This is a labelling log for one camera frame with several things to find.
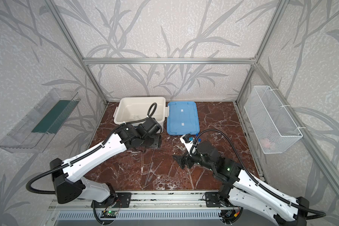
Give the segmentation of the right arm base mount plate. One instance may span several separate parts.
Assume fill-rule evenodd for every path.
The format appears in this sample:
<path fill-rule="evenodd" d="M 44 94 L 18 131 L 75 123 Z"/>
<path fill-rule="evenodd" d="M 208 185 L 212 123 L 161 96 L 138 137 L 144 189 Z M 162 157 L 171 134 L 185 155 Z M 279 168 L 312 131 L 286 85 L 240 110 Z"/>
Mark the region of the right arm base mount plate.
<path fill-rule="evenodd" d="M 227 207 L 226 205 L 224 205 L 220 202 L 220 199 L 218 197 L 217 192 L 205 192 L 203 199 L 205 200 L 206 207 L 208 207 L 208 208 Z"/>

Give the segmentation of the blue plastic bin lid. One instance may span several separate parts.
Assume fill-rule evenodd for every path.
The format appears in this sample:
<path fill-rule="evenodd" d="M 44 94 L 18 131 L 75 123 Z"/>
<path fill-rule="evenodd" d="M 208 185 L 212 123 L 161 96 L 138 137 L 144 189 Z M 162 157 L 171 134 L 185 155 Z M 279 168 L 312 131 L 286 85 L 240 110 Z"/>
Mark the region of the blue plastic bin lid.
<path fill-rule="evenodd" d="M 167 133 L 171 136 L 196 135 L 200 132 L 197 105 L 193 101 L 168 103 Z"/>

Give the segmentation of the white plastic storage bin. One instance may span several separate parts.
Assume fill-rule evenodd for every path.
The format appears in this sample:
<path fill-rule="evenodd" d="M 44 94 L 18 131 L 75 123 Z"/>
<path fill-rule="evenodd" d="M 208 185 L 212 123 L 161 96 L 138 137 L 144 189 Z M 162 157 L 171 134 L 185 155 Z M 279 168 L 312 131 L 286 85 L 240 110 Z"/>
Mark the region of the white plastic storage bin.
<path fill-rule="evenodd" d="M 121 99 L 113 115 L 114 123 L 119 125 L 123 122 L 133 121 L 132 115 L 134 114 L 139 115 L 141 120 L 145 119 L 152 103 L 157 104 L 157 108 L 152 117 L 163 126 L 165 118 L 169 115 L 164 97 L 133 97 Z"/>

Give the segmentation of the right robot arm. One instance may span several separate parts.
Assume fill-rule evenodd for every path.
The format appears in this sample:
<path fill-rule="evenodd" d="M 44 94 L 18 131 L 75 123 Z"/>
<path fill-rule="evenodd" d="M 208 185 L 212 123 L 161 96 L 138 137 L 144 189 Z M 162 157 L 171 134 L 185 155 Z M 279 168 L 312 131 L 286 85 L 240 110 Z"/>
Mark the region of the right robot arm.
<path fill-rule="evenodd" d="M 238 162 L 222 157 L 211 142 L 200 141 L 191 134 L 182 135 L 180 141 L 187 153 L 174 155 L 173 159 L 182 169 L 198 165 L 212 171 L 213 177 L 222 183 L 217 193 L 222 206 L 250 210 L 277 226 L 305 226 L 309 220 L 326 216 L 323 211 L 311 209 L 306 198 L 289 196 L 256 178 L 240 157 Z"/>

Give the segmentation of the clear plastic pipette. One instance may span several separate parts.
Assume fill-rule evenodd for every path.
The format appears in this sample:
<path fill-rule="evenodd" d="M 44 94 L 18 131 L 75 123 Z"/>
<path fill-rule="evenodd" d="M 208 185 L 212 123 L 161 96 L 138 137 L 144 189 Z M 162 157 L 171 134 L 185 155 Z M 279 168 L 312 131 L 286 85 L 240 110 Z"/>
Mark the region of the clear plastic pipette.
<path fill-rule="evenodd" d="M 147 184 L 148 181 L 149 181 L 149 178 L 151 176 L 152 167 L 153 167 L 153 162 L 150 163 L 150 166 L 149 166 L 149 169 L 148 169 L 148 173 L 147 173 L 147 177 L 146 177 L 146 180 L 145 180 L 145 184 Z"/>

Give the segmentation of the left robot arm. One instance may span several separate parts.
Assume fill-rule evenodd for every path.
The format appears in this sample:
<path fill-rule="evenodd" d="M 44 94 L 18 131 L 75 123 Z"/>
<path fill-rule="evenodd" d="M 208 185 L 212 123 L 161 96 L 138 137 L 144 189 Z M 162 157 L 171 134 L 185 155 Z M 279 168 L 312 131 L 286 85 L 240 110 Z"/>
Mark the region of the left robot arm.
<path fill-rule="evenodd" d="M 85 178 L 85 174 L 128 149 L 160 148 L 161 136 L 157 132 L 161 131 L 162 127 L 153 118 L 156 108 L 157 103 L 152 103 L 145 119 L 120 124 L 102 142 L 85 152 L 64 161 L 56 158 L 50 163 L 51 170 L 27 182 L 27 191 L 55 195 L 60 204 L 75 199 L 90 199 L 93 203 L 105 207 L 113 205 L 118 200 L 113 187 L 110 184 L 89 180 Z M 33 188 L 34 182 L 48 175 L 52 176 L 53 191 Z"/>

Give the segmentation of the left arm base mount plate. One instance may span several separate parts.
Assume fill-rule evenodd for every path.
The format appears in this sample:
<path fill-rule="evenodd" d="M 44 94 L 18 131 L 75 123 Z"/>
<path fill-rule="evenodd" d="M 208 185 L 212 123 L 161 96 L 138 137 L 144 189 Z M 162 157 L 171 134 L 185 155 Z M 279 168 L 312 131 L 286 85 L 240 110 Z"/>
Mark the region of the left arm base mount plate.
<path fill-rule="evenodd" d="M 129 208 L 132 193 L 118 192 L 110 195 L 103 202 L 93 201 L 91 208 Z"/>

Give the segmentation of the small clear glass beaker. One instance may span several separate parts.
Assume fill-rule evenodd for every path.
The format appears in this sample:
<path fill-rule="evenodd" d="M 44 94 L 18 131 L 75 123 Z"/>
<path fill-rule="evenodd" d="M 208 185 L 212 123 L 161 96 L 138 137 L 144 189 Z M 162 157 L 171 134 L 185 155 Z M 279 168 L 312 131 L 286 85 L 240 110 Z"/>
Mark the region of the small clear glass beaker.
<path fill-rule="evenodd" d="M 134 114 L 134 115 L 132 115 L 132 120 L 133 120 L 133 121 L 140 120 L 140 116 L 139 116 L 139 115 L 136 115 L 136 114 Z"/>

